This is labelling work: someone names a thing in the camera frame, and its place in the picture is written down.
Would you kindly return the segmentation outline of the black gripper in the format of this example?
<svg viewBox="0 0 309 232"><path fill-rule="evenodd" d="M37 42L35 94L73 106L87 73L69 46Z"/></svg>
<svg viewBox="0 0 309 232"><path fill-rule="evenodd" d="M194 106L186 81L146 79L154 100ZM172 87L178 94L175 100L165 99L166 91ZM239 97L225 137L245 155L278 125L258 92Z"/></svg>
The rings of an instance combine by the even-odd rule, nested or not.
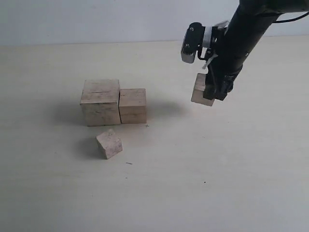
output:
<svg viewBox="0 0 309 232"><path fill-rule="evenodd" d="M212 31L203 98L223 101L227 97L257 42L258 36L252 32Z"/></svg>

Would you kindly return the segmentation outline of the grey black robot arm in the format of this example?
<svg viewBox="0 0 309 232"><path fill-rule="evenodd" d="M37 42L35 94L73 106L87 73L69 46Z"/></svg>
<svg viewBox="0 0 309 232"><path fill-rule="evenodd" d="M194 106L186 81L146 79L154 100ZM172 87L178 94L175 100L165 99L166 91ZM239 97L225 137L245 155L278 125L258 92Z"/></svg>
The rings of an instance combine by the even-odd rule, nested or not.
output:
<svg viewBox="0 0 309 232"><path fill-rule="evenodd" d="M212 28L203 98L224 100L266 30L282 14L308 10L307 0L241 0L227 27Z"/></svg>

